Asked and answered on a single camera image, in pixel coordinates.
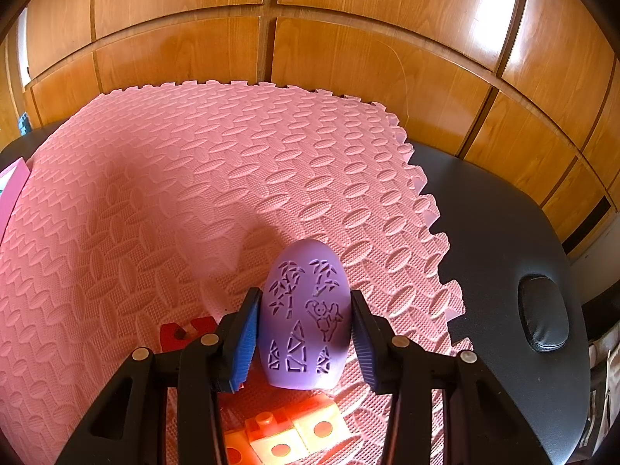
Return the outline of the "purple embossed oval case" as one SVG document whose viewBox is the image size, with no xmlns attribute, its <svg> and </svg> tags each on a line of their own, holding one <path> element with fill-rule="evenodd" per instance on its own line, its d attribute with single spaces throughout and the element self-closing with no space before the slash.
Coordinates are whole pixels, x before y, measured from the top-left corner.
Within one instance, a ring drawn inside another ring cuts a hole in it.
<svg viewBox="0 0 620 465">
<path fill-rule="evenodd" d="M 261 299 L 257 346 L 277 388 L 334 388 L 351 340 L 351 289 L 327 245 L 299 240 L 276 258 Z"/>
</svg>

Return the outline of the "red block toy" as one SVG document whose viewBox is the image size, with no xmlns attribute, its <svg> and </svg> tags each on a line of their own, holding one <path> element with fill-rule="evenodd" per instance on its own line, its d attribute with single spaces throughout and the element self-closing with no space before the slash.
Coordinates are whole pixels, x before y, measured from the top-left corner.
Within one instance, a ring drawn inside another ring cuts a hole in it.
<svg viewBox="0 0 620 465">
<path fill-rule="evenodd" d="M 214 333 L 216 329 L 217 322 L 211 316 L 193 318 L 185 327 L 176 322 L 164 323 L 160 326 L 161 350 L 163 353 L 180 351 L 196 337 Z"/>
</svg>

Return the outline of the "orange linked cubes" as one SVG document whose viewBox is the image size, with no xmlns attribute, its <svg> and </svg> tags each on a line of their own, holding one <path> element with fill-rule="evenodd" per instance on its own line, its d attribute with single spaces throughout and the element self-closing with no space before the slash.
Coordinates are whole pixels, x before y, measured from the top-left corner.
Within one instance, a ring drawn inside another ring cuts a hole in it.
<svg viewBox="0 0 620 465">
<path fill-rule="evenodd" d="M 351 437 L 338 405 L 316 394 L 246 419 L 224 443 L 229 464 L 291 464 Z"/>
</svg>

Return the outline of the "pink foam puzzle mat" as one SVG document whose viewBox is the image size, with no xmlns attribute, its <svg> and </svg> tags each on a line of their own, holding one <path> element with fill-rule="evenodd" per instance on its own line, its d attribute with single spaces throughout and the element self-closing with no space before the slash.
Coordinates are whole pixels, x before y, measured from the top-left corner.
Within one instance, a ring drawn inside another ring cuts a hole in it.
<svg viewBox="0 0 620 465">
<path fill-rule="evenodd" d="M 425 172 L 381 104 L 271 84 L 98 96 L 29 159 L 1 243 L 1 429 L 55 462 L 100 390 L 165 323 L 221 318 L 316 239 L 397 334 L 453 355 L 462 289 Z"/>
</svg>

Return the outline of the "pink white cardboard box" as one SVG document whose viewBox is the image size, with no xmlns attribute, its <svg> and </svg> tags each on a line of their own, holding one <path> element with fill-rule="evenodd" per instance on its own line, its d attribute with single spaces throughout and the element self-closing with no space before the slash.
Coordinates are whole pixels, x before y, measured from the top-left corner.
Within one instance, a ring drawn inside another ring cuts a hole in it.
<svg viewBox="0 0 620 465">
<path fill-rule="evenodd" d="M 0 174 L 0 239 L 3 238 L 10 215 L 17 204 L 23 187 L 28 181 L 31 170 L 29 170 L 23 157 L 8 165 Z"/>
</svg>

